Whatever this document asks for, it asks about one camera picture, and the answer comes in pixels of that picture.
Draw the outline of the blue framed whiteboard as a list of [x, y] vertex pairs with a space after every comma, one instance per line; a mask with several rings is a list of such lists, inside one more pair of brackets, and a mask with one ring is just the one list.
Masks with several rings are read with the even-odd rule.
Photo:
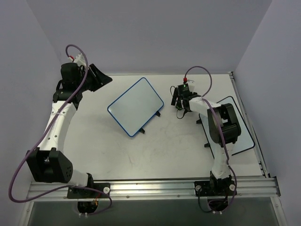
[[143, 127], [153, 116], [160, 116], [164, 101], [145, 78], [140, 78], [108, 107], [108, 113], [129, 137], [138, 132], [144, 133]]

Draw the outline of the green whiteboard eraser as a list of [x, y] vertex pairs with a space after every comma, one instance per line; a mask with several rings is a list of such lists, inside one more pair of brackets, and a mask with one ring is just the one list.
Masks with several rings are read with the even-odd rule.
[[176, 109], [179, 110], [179, 111], [183, 109], [181, 103], [176, 103], [175, 107], [176, 107]]

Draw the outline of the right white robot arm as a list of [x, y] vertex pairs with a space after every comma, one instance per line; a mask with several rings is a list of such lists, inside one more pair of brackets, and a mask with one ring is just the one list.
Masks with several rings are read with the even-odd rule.
[[207, 118], [211, 140], [219, 147], [214, 154], [214, 164], [210, 172], [209, 189], [214, 194], [230, 185], [234, 173], [231, 171], [229, 145], [235, 144], [241, 135], [241, 127], [232, 104], [218, 104], [206, 100], [190, 91], [187, 83], [174, 88], [171, 105], [184, 113], [196, 112]]

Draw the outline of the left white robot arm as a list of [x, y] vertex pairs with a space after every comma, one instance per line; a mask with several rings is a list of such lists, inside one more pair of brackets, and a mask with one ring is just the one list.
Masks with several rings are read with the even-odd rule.
[[95, 191], [92, 176], [74, 169], [72, 162], [63, 153], [64, 141], [83, 92], [95, 92], [112, 82], [112, 78], [94, 64], [85, 67], [76, 63], [63, 64], [61, 76], [53, 94], [48, 121], [50, 129], [46, 130], [45, 137], [30, 153], [26, 162], [36, 182], [78, 186], [78, 192], [83, 197], [90, 197]]

